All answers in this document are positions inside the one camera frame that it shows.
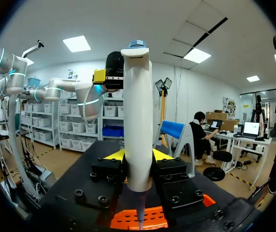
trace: man sitting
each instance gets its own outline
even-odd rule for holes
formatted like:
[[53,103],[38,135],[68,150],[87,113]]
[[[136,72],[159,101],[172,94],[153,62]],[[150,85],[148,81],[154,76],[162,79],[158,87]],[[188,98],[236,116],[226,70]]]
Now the man sitting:
[[209,139],[211,139],[218,129],[213,131],[211,134],[206,134],[201,125],[205,120],[205,114],[202,112],[197,112],[194,116],[194,120],[190,122],[193,139],[194,139],[194,151],[195,151],[195,166],[200,166],[203,164],[202,155],[206,152],[207,158],[205,162],[207,163],[216,163],[215,160],[211,157],[211,145]]

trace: black bolt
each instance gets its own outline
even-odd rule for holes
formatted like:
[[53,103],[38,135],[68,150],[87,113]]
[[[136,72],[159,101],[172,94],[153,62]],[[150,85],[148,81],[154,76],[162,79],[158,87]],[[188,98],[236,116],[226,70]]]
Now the black bolt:
[[163,179],[165,179],[165,180],[171,180],[171,179],[172,179],[172,176],[170,176],[170,175],[165,175],[165,176],[163,177]]
[[178,203],[180,198],[178,196],[173,196],[169,199],[170,202],[172,203]]
[[195,195],[198,197],[202,197],[203,196],[203,192],[201,190],[196,190],[195,191]]
[[82,190],[77,189],[77,190],[75,191],[75,195],[76,195],[77,197],[82,197],[82,196],[84,195],[84,193],[83,193]]
[[217,210],[215,211],[214,216],[217,217],[218,219],[221,219],[224,217],[224,212],[221,210]]
[[95,178],[95,177],[97,177],[97,173],[90,173],[89,176],[90,176],[90,178]]
[[188,177],[188,173],[182,173],[181,177]]
[[78,202],[78,203],[84,203],[86,201],[86,197],[84,195],[84,192],[80,189],[75,190],[75,197],[74,199]]
[[107,175],[107,180],[114,180],[114,175]]
[[227,221],[223,225],[224,231],[230,231],[234,227],[234,222],[233,221]]
[[106,196],[100,196],[98,197],[98,202],[102,205],[102,206],[108,206],[108,198]]

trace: blue storage bin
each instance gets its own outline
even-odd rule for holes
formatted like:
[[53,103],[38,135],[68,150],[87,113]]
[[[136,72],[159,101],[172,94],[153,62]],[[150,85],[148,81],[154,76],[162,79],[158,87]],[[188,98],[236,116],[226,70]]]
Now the blue storage bin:
[[35,88],[39,87],[41,80],[37,78],[30,77],[27,79],[27,86],[35,86]]
[[105,126],[102,129],[102,135],[103,136],[121,137],[121,135],[122,135],[121,129],[122,129],[122,127]]

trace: white cylindrical tool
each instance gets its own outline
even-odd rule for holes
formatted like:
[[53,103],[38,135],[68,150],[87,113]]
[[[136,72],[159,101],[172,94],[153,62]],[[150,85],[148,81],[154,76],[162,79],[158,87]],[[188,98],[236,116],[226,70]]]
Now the white cylindrical tool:
[[152,63],[143,41],[121,50],[124,57],[125,157],[129,165],[128,187],[144,192],[151,188],[153,92]]

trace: cardboard box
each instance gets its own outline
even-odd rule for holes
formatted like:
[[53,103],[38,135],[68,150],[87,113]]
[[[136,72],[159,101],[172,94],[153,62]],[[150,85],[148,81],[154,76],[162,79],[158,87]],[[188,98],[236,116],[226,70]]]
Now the cardboard box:
[[[227,120],[223,120],[222,124],[221,124],[221,127],[220,127],[220,130],[225,130],[225,131],[231,131],[233,132],[233,127],[235,125],[237,125],[240,121],[239,120],[234,120],[234,119],[227,119]],[[212,120],[209,119],[207,121],[207,124],[211,124],[212,123]]]
[[226,113],[206,112],[206,119],[209,120],[226,120]]

